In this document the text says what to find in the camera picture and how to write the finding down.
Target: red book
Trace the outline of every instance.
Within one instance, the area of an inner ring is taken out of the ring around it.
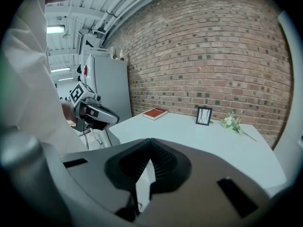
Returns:
[[[166,109],[154,108],[154,109],[151,109],[150,111],[143,113],[143,117],[152,119],[152,120],[156,120],[167,113],[168,113],[168,111]]]

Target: fluorescent light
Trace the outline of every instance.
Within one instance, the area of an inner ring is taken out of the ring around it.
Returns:
[[[71,70],[71,69],[69,67],[68,68],[61,68],[61,69],[52,70],[52,72],[63,71],[63,70]]]
[[[71,80],[71,79],[73,79],[73,78],[64,78],[64,79],[60,79],[58,81],[66,81],[66,80]]]
[[[65,26],[48,26],[47,33],[48,34],[55,34],[55,33],[64,33]]]

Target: white sleeve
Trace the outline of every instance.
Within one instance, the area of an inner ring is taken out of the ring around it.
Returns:
[[[5,89],[1,95],[6,104],[0,121],[53,144],[59,153],[83,151],[84,144],[64,118],[49,75],[44,12],[45,0],[25,0],[5,34],[1,54],[8,69],[4,73],[9,72],[5,77],[13,80],[9,88],[0,88]]]

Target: refrigerator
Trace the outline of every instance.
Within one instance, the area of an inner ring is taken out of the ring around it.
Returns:
[[[119,123],[131,118],[126,62],[89,55],[84,67],[87,68],[87,75],[83,75],[82,71],[82,82],[101,96],[102,105],[119,116]],[[112,146],[120,144],[119,139],[108,128],[105,131],[101,135],[107,135]]]

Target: white ceiling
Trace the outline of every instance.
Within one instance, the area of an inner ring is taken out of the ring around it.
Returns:
[[[111,36],[114,31],[135,11],[140,9],[145,4],[152,0],[118,0],[117,6],[114,7],[113,13],[119,8],[125,8],[125,4],[130,4],[131,7],[126,13],[118,19],[113,26],[107,30],[108,36]],[[96,48],[99,48],[103,42],[102,34],[94,33],[92,29],[102,19],[104,13],[110,6],[116,4],[115,0],[69,0],[62,3],[50,4],[46,6],[45,15],[48,25],[65,25],[65,34],[70,36],[63,38],[64,34],[48,34],[47,43],[49,51],[49,63],[51,69],[60,69],[70,67],[71,71],[53,72],[51,77],[54,82],[64,78],[77,78],[77,67],[81,64],[81,55],[76,54],[78,32],[81,29],[90,30],[88,41]],[[112,18],[108,15],[105,24]],[[84,53],[83,59],[86,61],[89,52]]]

